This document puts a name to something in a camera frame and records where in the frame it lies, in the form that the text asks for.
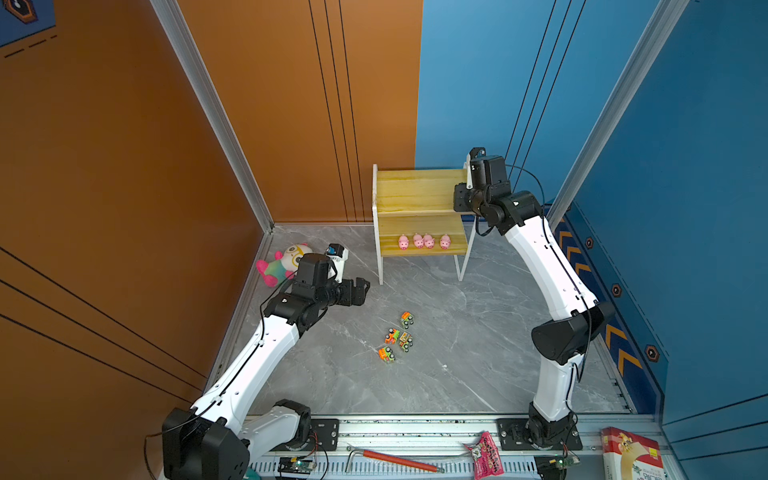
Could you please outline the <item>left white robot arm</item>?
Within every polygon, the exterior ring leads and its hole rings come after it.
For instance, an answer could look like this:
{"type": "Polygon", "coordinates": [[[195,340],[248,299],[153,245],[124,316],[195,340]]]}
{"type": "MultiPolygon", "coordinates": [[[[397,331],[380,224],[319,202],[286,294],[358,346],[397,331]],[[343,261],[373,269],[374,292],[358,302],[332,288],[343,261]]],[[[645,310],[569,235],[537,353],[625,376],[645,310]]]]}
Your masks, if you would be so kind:
{"type": "Polygon", "coordinates": [[[262,302],[257,331],[222,376],[191,407],[169,413],[158,434],[165,478],[242,479],[252,460],[274,448],[307,444],[306,405],[281,400],[254,420],[247,416],[283,357],[329,308],[364,304],[370,283],[344,278],[348,257],[337,243],[304,255],[293,276],[262,302]]]}

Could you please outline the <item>green orange toy truck top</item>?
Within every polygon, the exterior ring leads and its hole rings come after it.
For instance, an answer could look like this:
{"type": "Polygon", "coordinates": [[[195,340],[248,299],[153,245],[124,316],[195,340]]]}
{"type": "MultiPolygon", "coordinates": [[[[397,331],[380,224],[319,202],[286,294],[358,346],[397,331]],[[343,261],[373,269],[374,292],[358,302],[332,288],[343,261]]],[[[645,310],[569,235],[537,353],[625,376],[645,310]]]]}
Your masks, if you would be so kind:
{"type": "Polygon", "coordinates": [[[404,329],[409,329],[414,324],[414,316],[411,312],[404,312],[401,315],[401,325],[404,329]]]}

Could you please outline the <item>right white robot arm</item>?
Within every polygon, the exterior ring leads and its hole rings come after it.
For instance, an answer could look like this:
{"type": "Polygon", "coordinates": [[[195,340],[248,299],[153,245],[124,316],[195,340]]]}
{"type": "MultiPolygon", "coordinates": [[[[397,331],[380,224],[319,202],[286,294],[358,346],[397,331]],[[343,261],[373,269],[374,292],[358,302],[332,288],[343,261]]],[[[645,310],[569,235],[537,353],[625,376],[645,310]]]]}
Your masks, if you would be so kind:
{"type": "Polygon", "coordinates": [[[591,342],[613,318],[578,277],[558,246],[543,206],[529,191],[513,192],[504,157],[472,149],[466,180],[454,188],[453,207],[486,222],[517,251],[538,285],[551,318],[531,332],[541,356],[536,393],[524,428],[539,450],[574,447],[578,416],[572,406],[591,342]]]}

